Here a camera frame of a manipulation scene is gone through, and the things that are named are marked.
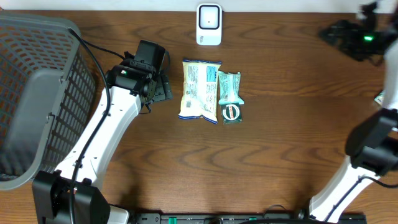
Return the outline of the cream blue snack bag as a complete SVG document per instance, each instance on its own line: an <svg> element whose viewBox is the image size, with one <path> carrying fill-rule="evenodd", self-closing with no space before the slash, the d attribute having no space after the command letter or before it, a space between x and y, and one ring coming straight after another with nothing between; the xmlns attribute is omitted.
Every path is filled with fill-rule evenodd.
<svg viewBox="0 0 398 224"><path fill-rule="evenodd" d="M183 95L178 117L217 124L218 72L221 61L183 59Z"/></svg>

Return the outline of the mint green snack packet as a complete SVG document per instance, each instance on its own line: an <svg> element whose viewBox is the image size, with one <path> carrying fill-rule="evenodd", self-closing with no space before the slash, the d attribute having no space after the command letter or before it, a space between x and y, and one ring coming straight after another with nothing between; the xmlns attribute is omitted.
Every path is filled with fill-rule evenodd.
<svg viewBox="0 0 398 224"><path fill-rule="evenodd" d="M230 103L244 104L244 100L239 95L239 86L241 82L241 73L225 73L222 71L218 72L218 78L220 82L220 105L226 105Z"/></svg>

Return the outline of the dark green round-logo packet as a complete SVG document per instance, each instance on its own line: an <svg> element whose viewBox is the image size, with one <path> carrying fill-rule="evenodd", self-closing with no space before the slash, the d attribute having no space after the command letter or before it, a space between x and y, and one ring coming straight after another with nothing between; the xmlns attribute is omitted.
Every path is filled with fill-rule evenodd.
<svg viewBox="0 0 398 224"><path fill-rule="evenodd" d="M223 124L241 123L243 121L239 103L229 103L220 106Z"/></svg>

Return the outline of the green Kleenex tissue pack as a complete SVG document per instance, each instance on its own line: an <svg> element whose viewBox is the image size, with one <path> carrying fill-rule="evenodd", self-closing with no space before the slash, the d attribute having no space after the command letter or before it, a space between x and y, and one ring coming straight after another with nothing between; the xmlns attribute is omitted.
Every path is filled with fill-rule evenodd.
<svg viewBox="0 0 398 224"><path fill-rule="evenodd" d="M382 102L384 100L384 91L380 91L375 97L374 97L374 101L378 104L378 105L382 105Z"/></svg>

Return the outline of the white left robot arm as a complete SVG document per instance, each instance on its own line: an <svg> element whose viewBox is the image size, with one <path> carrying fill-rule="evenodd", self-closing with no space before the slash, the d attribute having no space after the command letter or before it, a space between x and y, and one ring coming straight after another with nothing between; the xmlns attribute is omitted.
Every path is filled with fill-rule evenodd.
<svg viewBox="0 0 398 224"><path fill-rule="evenodd" d="M109 162L143 106L171 98L168 68L141 62L107 71L99 105L73 149L32 184L39 223L129 223L131 213L101 193Z"/></svg>

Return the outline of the white barcode scanner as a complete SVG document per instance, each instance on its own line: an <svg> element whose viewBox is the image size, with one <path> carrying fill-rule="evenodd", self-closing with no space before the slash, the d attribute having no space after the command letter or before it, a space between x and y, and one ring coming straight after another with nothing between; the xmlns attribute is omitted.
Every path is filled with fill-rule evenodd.
<svg viewBox="0 0 398 224"><path fill-rule="evenodd" d="M198 45L220 45L223 10L219 4L202 3L197 7L196 41Z"/></svg>

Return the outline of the grey plastic mesh basket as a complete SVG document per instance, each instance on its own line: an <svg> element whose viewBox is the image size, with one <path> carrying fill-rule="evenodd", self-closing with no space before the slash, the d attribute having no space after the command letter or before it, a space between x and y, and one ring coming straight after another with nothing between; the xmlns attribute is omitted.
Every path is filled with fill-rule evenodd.
<svg viewBox="0 0 398 224"><path fill-rule="evenodd" d="M52 172L90 117L96 82L67 19L1 13L1 189Z"/></svg>

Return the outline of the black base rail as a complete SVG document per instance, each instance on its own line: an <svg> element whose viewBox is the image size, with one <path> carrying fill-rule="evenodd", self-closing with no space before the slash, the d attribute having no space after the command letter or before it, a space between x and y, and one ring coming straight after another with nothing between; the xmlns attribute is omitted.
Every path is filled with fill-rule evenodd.
<svg viewBox="0 0 398 224"><path fill-rule="evenodd" d="M225 223L236 224L264 219L293 219L290 212L267 212L263 214L161 214L136 213L128 223L133 224L204 224Z"/></svg>

